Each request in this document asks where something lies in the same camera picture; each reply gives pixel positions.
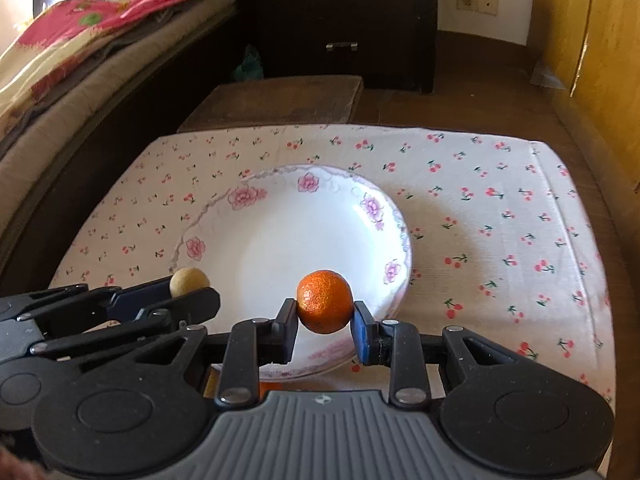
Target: tablecloth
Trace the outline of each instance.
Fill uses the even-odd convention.
[[[540,142],[352,124],[160,137],[95,208],[51,285],[167,275],[183,229],[208,200],[253,171],[294,163],[349,169],[396,201],[414,249],[399,319],[432,334],[461,324],[588,384],[613,407],[604,269],[567,168]],[[387,383],[388,370],[354,359],[296,387],[386,392]]]

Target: plate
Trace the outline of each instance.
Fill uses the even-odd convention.
[[[273,319],[300,279],[319,269],[340,273],[376,319],[391,317],[409,283],[412,251],[402,214],[375,184],[329,166],[282,166],[207,203],[178,240],[170,268],[181,267],[203,270],[220,293],[218,315],[204,324],[216,333]],[[308,376],[354,355],[348,325],[318,335],[301,323],[292,361],[260,367],[260,380]]]

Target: yellow ball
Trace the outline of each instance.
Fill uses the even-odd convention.
[[[172,276],[169,282],[169,292],[171,292],[172,298],[178,298],[209,285],[209,279],[204,272],[195,267],[185,267]]]

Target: dark wooden cabinet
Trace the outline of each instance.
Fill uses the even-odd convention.
[[[354,74],[430,92],[437,0],[241,0],[265,76]]]

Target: wall socket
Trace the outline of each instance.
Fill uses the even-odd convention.
[[[498,0],[456,0],[458,10],[471,10],[472,12],[483,12],[497,16]]]

